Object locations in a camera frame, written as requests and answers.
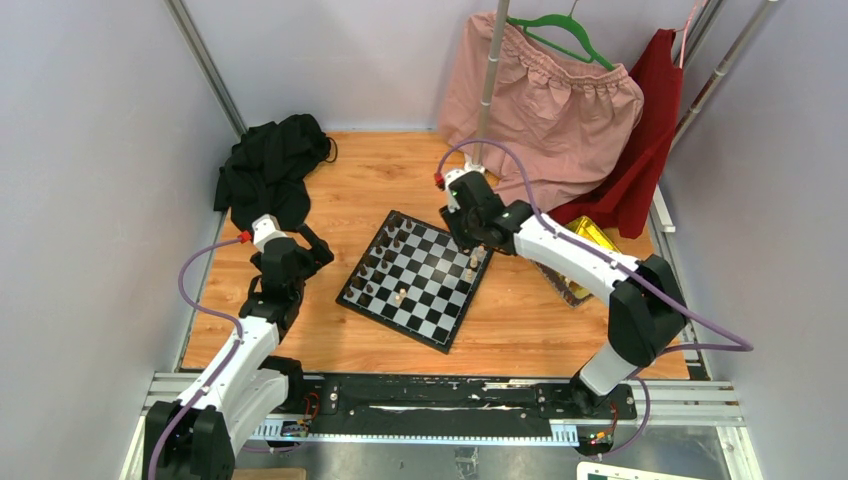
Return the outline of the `yellow metal tray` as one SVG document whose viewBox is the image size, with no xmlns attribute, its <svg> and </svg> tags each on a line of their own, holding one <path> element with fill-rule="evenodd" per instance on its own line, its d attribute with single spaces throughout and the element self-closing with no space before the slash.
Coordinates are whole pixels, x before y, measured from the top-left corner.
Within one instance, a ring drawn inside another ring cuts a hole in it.
<svg viewBox="0 0 848 480">
<path fill-rule="evenodd" d="M 592 243 L 601 249 L 608 250 L 612 253 L 621 253 L 621 250 L 613 241 L 612 237 L 604 232 L 604 230 L 588 216 L 580 216 L 577 219 L 569 222 L 565 229 L 576 234 L 582 240 Z M 588 260 L 591 265 L 598 264 L 600 259 L 594 253 L 588 252 L 585 248 L 576 247 L 568 244 L 570 253 L 577 253 L 579 260 Z M 592 292 L 579 284 L 570 277 L 564 275 L 560 270 L 555 270 L 548 265 L 534 262 L 533 265 L 542 275 L 542 277 L 553 288 L 557 295 L 572 309 L 577 309 L 593 297 Z"/>
</svg>

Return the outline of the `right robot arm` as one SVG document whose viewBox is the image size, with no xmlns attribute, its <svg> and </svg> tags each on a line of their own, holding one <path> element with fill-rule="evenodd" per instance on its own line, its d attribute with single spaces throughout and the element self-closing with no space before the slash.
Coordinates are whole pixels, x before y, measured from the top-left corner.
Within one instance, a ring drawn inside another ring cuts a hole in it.
<svg viewBox="0 0 848 480">
<path fill-rule="evenodd" d="M 607 305 L 607 339 L 571 380 L 580 415 L 607 409 L 618 384 L 650 366 L 685 327 L 679 285 L 661 257 L 639 260 L 594 244 L 528 200 L 505 205 L 480 172 L 453 169 L 434 178 L 447 198 L 440 214 L 461 248 L 484 245 L 539 263 Z"/>
</svg>

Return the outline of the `black white chessboard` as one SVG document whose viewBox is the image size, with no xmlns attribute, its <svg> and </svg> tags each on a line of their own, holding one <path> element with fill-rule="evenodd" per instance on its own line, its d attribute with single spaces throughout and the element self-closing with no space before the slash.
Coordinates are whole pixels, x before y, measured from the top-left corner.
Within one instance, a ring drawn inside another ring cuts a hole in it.
<svg viewBox="0 0 848 480">
<path fill-rule="evenodd" d="M 386 231 L 393 221 L 394 233 Z M 375 255 L 382 246 L 384 255 Z M 448 353 L 494 251 L 486 256 L 471 283 L 463 280 L 472 250 L 461 250 L 451 234 L 439 227 L 392 210 L 365 249 L 336 297 L 336 303 L 442 353 Z M 366 266 L 368 278 L 359 274 Z M 352 298 L 344 296 L 350 287 Z M 400 305 L 395 295 L 405 289 Z"/>
</svg>

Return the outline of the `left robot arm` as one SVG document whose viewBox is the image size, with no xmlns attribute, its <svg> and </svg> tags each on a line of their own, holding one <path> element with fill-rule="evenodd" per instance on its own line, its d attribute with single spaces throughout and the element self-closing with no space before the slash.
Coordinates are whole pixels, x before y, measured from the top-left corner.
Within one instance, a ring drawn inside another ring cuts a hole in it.
<svg viewBox="0 0 848 480">
<path fill-rule="evenodd" d="M 298 411 L 306 400 L 299 361 L 275 355 L 294 324 L 307 279 L 331 263 L 326 241 L 305 224 L 301 246 L 270 215 L 237 242 L 251 242 L 258 276 L 238 316 L 224 314 L 232 333 L 194 383 L 173 401 L 157 401 L 145 419 L 145 479 L 229 479 L 252 432 L 277 408 Z"/>
</svg>

